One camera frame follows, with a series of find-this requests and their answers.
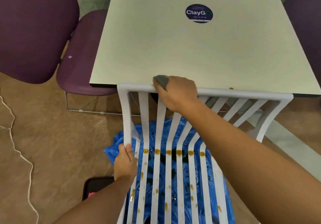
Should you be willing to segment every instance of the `person's left arm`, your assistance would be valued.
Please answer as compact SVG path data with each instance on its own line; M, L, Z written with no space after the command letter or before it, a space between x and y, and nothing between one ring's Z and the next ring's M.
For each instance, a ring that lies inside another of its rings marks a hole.
M114 163L115 182L63 214L53 224L116 224L126 194L137 175L131 145L119 145Z

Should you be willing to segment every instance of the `round sticker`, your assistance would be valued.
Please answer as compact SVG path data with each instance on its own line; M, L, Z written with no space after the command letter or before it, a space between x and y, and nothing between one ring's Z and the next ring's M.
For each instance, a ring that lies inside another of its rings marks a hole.
M212 20L212 10L202 4L192 4L186 8L185 14L187 18L195 23L207 23Z

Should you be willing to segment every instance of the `purple chair backrest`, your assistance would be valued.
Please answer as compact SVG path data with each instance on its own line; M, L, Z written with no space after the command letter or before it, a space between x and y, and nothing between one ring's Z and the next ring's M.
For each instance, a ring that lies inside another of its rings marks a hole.
M287 0L284 7L321 84L321 0Z
M49 80L78 19L77 0L0 0L0 72Z

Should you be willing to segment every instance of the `white table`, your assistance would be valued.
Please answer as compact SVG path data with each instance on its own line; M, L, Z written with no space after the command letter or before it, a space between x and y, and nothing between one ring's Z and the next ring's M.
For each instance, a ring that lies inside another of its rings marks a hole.
M213 19L188 19L191 4ZM90 84L151 84L158 74L204 88L321 95L280 0L111 0Z

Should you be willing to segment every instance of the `person's right arm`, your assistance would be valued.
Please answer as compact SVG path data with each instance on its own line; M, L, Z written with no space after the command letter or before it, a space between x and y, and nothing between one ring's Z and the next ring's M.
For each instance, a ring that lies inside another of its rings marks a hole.
M262 223L320 224L321 182L245 132L231 125L197 98L195 83L169 77L164 104L196 129L227 180Z

